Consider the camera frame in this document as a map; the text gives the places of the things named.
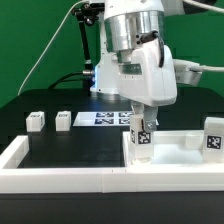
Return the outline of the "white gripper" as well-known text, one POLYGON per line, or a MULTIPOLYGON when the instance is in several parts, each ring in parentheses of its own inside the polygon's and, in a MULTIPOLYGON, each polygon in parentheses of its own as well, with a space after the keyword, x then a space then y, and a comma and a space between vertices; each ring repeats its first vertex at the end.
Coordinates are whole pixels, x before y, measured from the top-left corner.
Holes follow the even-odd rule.
POLYGON ((177 97, 173 59, 167 46, 164 46, 162 67, 159 66, 160 58, 159 43, 145 43, 131 54, 131 64, 140 65, 141 73, 120 72, 118 75, 118 92, 121 96, 134 100, 131 107, 135 115, 143 113, 145 132, 156 130, 157 107, 173 104, 177 97))

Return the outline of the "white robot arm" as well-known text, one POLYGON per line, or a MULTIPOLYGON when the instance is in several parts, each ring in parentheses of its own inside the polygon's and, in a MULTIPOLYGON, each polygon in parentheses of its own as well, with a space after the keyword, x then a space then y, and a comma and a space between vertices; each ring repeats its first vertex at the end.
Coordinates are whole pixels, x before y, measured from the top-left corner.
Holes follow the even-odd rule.
POLYGON ((156 130, 158 108, 177 98, 179 83, 194 85, 208 68, 174 59, 164 43, 164 18, 223 13, 216 0, 89 0, 100 11, 101 59, 91 91, 131 100, 143 130, 156 130))

